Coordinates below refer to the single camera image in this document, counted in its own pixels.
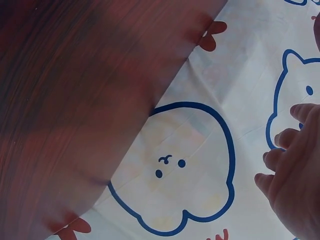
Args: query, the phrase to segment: dark red wood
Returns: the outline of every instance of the dark red wood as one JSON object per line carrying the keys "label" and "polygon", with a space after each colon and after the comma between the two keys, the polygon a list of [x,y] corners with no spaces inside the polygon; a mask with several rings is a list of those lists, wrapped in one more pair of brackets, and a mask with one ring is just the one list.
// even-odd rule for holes
{"label": "dark red wood", "polygon": [[0,0],[0,239],[93,206],[225,0]]}

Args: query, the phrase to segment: fingernail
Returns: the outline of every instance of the fingernail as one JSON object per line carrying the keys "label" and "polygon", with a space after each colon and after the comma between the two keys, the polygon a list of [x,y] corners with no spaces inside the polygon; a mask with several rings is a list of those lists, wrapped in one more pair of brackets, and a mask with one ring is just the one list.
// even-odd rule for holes
{"label": "fingernail", "polygon": [[294,114],[295,109],[297,108],[298,105],[299,105],[299,104],[293,105],[293,106],[290,108],[290,113],[291,113],[291,115]]}
{"label": "fingernail", "polygon": [[265,161],[265,158],[266,158],[267,154],[268,154],[268,152],[265,152],[265,153],[263,154],[263,156],[262,156],[263,161]]}
{"label": "fingernail", "polygon": [[280,138],[280,134],[275,135],[274,137],[274,144],[279,146],[279,138]]}
{"label": "fingernail", "polygon": [[261,173],[258,173],[258,174],[256,174],[256,175],[254,176],[254,181],[255,181],[255,183],[257,183],[257,182],[259,181],[259,178],[260,178],[261,175],[262,175]]}

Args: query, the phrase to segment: cartoon dog face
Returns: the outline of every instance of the cartoon dog face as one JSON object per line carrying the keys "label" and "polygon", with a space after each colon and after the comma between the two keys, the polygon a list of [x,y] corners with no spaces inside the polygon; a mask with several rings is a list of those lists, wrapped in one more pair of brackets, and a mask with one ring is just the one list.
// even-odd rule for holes
{"label": "cartoon dog face", "polygon": [[223,118],[197,102],[158,107],[135,139],[109,189],[140,225],[159,236],[189,220],[211,222],[234,200],[235,150]]}

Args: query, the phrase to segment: red cartoon figure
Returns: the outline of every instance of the red cartoon figure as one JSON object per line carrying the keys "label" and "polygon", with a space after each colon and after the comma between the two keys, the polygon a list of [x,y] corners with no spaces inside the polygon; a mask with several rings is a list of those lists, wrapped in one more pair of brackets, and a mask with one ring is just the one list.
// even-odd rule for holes
{"label": "red cartoon figure", "polygon": [[88,234],[91,232],[91,227],[89,223],[79,217],[78,219],[70,223],[67,227],[58,231],[55,235],[58,235],[61,240],[77,240],[74,231]]}
{"label": "red cartoon figure", "polygon": [[229,240],[229,233],[227,229],[223,229],[223,238],[221,238],[220,235],[215,235],[215,240]]}
{"label": "red cartoon figure", "polygon": [[214,34],[220,34],[227,30],[227,24],[224,21],[214,21],[212,22],[209,29],[206,31],[205,35],[201,38],[199,46],[208,51],[212,52],[216,49],[217,43],[213,37]]}

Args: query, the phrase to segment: blue outline drawing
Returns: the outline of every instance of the blue outline drawing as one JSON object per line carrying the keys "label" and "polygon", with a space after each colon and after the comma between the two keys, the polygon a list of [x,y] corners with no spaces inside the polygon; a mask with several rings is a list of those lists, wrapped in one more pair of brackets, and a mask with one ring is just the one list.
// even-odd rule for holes
{"label": "blue outline drawing", "polygon": [[273,113],[268,119],[268,122],[266,123],[266,128],[265,128],[265,138],[266,142],[268,143],[268,146],[270,149],[276,149],[277,147],[274,146],[272,140],[271,140],[271,124],[273,120],[278,116],[278,99],[279,99],[279,93],[280,89],[282,86],[282,83],[284,82],[287,74],[288,74],[288,66],[287,66],[287,58],[288,56],[292,54],[296,56],[302,63],[303,65],[306,64],[312,64],[312,63],[320,63],[320,58],[308,58],[308,59],[303,59],[296,51],[292,49],[287,49],[284,51],[283,56],[282,56],[282,67],[283,71],[276,83],[275,90],[274,90],[274,97],[273,97]]}
{"label": "blue outline drawing", "polygon": [[[302,0],[302,2],[299,2],[299,0],[284,0],[285,2],[289,3],[289,4],[293,4],[293,5],[297,5],[297,6],[305,6],[308,3],[308,0]],[[320,6],[320,1],[316,1],[316,0],[311,0],[312,2],[314,2],[316,5]]]}
{"label": "blue outline drawing", "polygon": [[190,108],[190,109],[202,110],[202,111],[210,114],[220,124],[220,126],[223,130],[224,136],[226,138],[226,143],[227,143],[227,147],[228,147],[228,154],[229,154],[229,171],[228,171],[228,175],[226,178],[226,186],[228,188],[229,196],[228,196],[226,204],[223,206],[223,208],[220,209],[214,215],[207,216],[207,217],[199,217],[199,216],[195,216],[195,215],[191,214],[186,209],[184,209],[182,211],[181,223],[176,229],[174,229],[172,231],[158,231],[158,230],[155,230],[155,229],[149,227],[144,222],[141,215],[139,215],[137,212],[135,212],[126,203],[124,203],[121,200],[121,198],[116,193],[116,191],[112,185],[112,182],[110,182],[108,184],[108,188],[109,188],[112,196],[114,197],[114,199],[121,205],[121,207],[124,210],[126,210],[131,216],[135,217],[137,219],[137,221],[139,222],[139,224],[145,230],[147,230],[148,232],[150,232],[154,235],[158,235],[158,236],[162,236],[162,237],[171,237],[171,236],[174,236],[174,235],[180,233],[186,227],[189,219],[193,220],[195,222],[198,222],[198,223],[208,223],[208,222],[212,222],[212,221],[220,218],[222,215],[224,215],[228,211],[228,209],[231,207],[231,205],[233,204],[234,199],[235,199],[235,188],[233,185],[233,179],[234,179],[235,170],[236,170],[236,153],[235,153],[235,147],[234,147],[232,135],[231,135],[231,132],[228,128],[227,123],[221,117],[221,115],[216,110],[211,108],[210,106],[199,103],[199,102],[190,102],[190,101],[174,102],[174,103],[170,103],[168,105],[157,107],[153,110],[150,117],[154,116],[156,114],[159,114],[159,113],[163,113],[163,112],[166,112],[169,110],[179,109],[179,108]]}

